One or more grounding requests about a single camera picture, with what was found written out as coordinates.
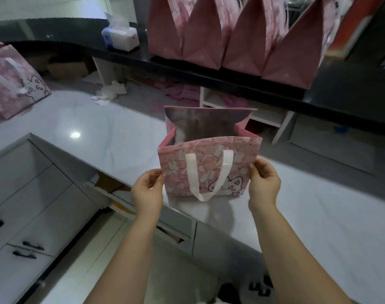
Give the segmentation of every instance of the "pink gift bag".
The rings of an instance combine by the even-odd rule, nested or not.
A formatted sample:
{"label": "pink gift bag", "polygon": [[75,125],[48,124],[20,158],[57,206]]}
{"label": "pink gift bag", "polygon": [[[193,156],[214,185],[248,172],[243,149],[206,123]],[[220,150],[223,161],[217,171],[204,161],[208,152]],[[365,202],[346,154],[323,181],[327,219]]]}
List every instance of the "pink gift bag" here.
{"label": "pink gift bag", "polygon": [[261,144],[245,130],[255,110],[165,107],[167,136],[158,154],[167,194],[200,201],[243,194]]}
{"label": "pink gift bag", "polygon": [[196,0],[150,0],[147,41],[149,52],[181,60],[184,28]]}
{"label": "pink gift bag", "polygon": [[11,45],[0,45],[0,116],[9,119],[50,94],[39,74]]}
{"label": "pink gift bag", "polygon": [[315,0],[271,53],[262,79],[309,89],[327,48],[335,0]]}
{"label": "pink gift bag", "polygon": [[261,76],[272,47],[287,32],[285,0],[248,0],[231,35],[222,67]]}
{"label": "pink gift bag", "polygon": [[184,28],[183,59],[219,69],[240,10],[237,0],[197,0]]}

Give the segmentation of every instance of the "floor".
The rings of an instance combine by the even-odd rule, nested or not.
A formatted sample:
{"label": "floor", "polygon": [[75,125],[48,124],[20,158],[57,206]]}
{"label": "floor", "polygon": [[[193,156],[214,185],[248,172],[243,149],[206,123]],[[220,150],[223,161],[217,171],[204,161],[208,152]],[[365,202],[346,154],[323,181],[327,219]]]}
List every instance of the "floor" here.
{"label": "floor", "polygon": [[[81,304],[104,272],[131,224],[103,214],[48,275],[25,304]],[[193,304],[211,299],[220,280],[192,263],[183,252],[154,239],[145,304]]]}

